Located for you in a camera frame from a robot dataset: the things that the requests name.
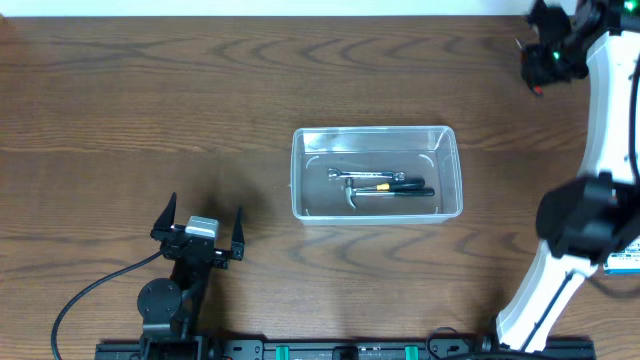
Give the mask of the black handled hammer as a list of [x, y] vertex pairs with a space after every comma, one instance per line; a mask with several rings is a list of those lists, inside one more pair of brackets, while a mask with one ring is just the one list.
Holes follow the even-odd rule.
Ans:
[[352, 179], [345, 181], [345, 198], [347, 204], [353, 209], [357, 209], [355, 199], [357, 197], [433, 197], [435, 190], [431, 187], [423, 187], [418, 190], [406, 190], [396, 192], [358, 191], [359, 187], [354, 186]]

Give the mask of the silver combination wrench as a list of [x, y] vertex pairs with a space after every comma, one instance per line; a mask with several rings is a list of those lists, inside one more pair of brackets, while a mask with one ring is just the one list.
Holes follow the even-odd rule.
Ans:
[[327, 176], [330, 179], [386, 179], [391, 181], [406, 179], [406, 173], [401, 171], [342, 171], [337, 168], [328, 168]]

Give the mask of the red handled pliers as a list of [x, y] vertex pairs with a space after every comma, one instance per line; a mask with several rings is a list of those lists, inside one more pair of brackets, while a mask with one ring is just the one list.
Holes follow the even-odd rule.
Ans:
[[542, 55], [538, 45], [527, 45], [524, 41], [515, 38], [520, 53], [520, 75], [528, 89], [536, 96], [541, 97], [543, 90], [539, 77], [541, 72]]

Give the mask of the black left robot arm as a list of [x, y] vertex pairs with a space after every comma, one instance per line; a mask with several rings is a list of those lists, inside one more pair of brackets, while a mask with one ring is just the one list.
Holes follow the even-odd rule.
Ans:
[[177, 196], [173, 194], [155, 221], [150, 236], [160, 243], [159, 255], [174, 263], [167, 278], [148, 282], [137, 298], [143, 318], [138, 358], [219, 359], [220, 346], [197, 332], [198, 317], [212, 270], [226, 270], [244, 257], [243, 211], [234, 220], [231, 245], [216, 246], [219, 222], [193, 216], [175, 223]]

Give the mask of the blue white drill bit box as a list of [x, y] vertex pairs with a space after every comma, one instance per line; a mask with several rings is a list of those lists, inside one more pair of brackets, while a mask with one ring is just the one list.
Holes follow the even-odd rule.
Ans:
[[639, 239], [634, 240], [624, 250], [610, 254], [603, 265], [603, 269], [607, 275], [639, 274]]

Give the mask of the black yellow screwdriver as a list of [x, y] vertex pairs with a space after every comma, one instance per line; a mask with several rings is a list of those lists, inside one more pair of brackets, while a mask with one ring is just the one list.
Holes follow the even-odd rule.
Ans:
[[402, 181], [392, 181], [373, 186], [359, 187], [358, 191], [396, 192], [406, 190], [418, 190], [423, 188], [425, 180], [423, 178], [405, 179]]

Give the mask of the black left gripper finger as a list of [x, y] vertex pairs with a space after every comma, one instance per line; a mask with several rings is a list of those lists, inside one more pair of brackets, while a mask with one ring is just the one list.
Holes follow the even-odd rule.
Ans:
[[231, 255], [230, 257], [236, 261], [242, 261], [244, 257], [245, 239], [242, 228], [243, 209], [238, 208], [234, 220], [234, 226], [231, 237]]
[[177, 205], [177, 194], [173, 192], [169, 198], [168, 204], [155, 221], [150, 236], [153, 239], [160, 239], [165, 234], [172, 232], [172, 226], [175, 221], [175, 212]]

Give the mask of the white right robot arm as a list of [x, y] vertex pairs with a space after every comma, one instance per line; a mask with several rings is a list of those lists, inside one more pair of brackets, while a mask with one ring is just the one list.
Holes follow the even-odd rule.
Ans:
[[541, 355], [572, 296], [599, 267], [639, 238], [639, 4], [580, 1], [573, 15], [533, 3], [538, 35], [521, 49], [521, 77], [543, 87], [590, 82], [587, 142], [575, 179], [538, 207], [535, 258], [483, 340], [501, 355]]

